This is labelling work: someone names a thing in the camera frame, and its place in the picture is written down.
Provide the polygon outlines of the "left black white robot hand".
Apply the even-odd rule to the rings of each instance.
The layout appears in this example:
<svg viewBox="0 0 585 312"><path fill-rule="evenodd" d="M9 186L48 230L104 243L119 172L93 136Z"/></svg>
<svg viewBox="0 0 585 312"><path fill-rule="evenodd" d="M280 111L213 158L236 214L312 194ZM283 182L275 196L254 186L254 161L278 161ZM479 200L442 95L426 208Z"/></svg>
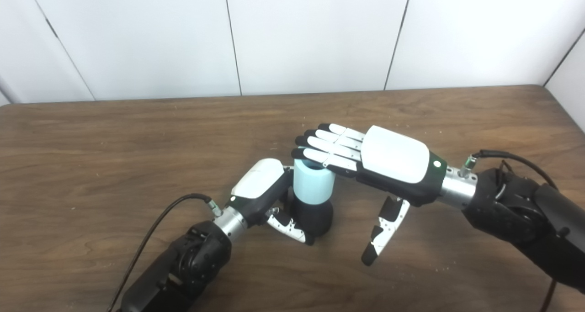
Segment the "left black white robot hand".
<svg viewBox="0 0 585 312"><path fill-rule="evenodd" d="M259 160L232 188L222 215L213 222L232 243L247 229L267 224L299 243L312 246L315 238L283 208L274 206L286 197L293 179L294 167L284 166L273 158Z"/></svg>

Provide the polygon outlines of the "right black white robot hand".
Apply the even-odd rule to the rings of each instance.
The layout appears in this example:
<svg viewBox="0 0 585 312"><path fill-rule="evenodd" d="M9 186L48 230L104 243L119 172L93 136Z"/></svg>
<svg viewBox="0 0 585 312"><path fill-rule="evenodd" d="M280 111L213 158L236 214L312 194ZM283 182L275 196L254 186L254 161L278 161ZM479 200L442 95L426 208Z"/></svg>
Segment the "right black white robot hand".
<svg viewBox="0 0 585 312"><path fill-rule="evenodd" d="M441 193L447 163L426 144L383 127L366 133L322 123L296 137L291 156L308 160L337 175L389 193L362 254L370 266L402 224L410 206L434 202Z"/></svg>

